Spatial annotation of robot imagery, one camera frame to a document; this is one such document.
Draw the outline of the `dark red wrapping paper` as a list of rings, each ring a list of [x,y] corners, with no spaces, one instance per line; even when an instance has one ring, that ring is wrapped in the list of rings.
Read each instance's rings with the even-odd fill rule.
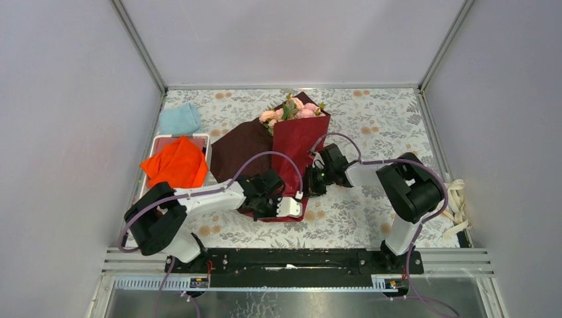
[[[303,104],[317,103],[301,92],[295,97],[299,98]],[[211,145],[211,167],[210,171],[215,179],[225,182],[235,176],[237,170],[252,156],[273,150],[283,153],[290,157],[299,168],[302,176],[305,176],[305,168],[312,163],[309,150],[321,148],[323,139],[317,146],[314,146],[317,139],[327,133],[330,114],[325,112],[325,116],[290,119],[288,122],[275,124],[274,134],[270,135],[260,124],[258,118],[241,123],[226,135],[215,141]],[[270,168],[274,169],[284,180],[286,189],[285,195],[294,195],[299,190],[298,175],[289,161],[281,156],[266,155],[252,161],[241,173],[242,176],[253,177],[263,174]],[[264,222],[296,222],[304,218],[304,213],[300,218],[273,218],[262,219]]]

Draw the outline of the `cream ribbon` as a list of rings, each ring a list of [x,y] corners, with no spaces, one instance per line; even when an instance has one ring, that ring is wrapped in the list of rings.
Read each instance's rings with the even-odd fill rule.
[[[448,241],[461,231],[470,229],[472,225],[466,213],[465,181],[456,179],[445,185],[447,188],[448,204],[443,215],[454,224],[453,227],[443,233],[442,239]]]

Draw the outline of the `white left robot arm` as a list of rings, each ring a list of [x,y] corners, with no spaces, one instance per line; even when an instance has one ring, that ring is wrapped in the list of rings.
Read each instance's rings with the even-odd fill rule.
[[[198,272],[205,266],[206,256],[195,235],[181,232],[188,215],[243,208],[252,210],[259,219],[300,212],[297,201],[282,195],[284,188],[274,170],[192,189],[161,182],[125,213],[126,230],[143,256],[164,253],[179,260],[189,272]]]

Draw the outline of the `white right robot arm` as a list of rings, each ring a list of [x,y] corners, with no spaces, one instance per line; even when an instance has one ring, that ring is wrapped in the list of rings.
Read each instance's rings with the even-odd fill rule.
[[[412,152],[395,159],[349,161],[336,144],[322,148],[306,167],[304,195],[319,197],[327,187],[379,186],[384,190],[396,218],[383,241],[382,268],[396,273],[406,265],[406,255],[415,242],[420,225],[445,200],[445,186],[438,175]]]

